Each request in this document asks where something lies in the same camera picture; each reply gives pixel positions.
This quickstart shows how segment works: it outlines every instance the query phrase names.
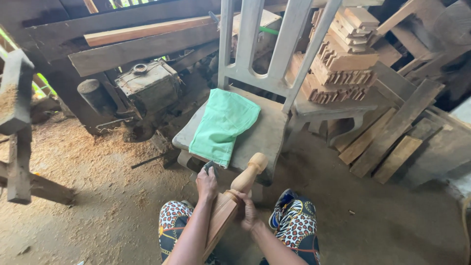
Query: green cloth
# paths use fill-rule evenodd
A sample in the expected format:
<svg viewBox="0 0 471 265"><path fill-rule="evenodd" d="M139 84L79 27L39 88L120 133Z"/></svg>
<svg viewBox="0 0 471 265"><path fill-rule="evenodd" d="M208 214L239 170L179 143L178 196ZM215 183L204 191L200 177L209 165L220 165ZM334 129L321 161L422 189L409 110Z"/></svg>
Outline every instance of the green cloth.
<svg viewBox="0 0 471 265"><path fill-rule="evenodd" d="M260 106L233 92L213 89L189 151L227 168L236 137L249 129Z"/></svg>

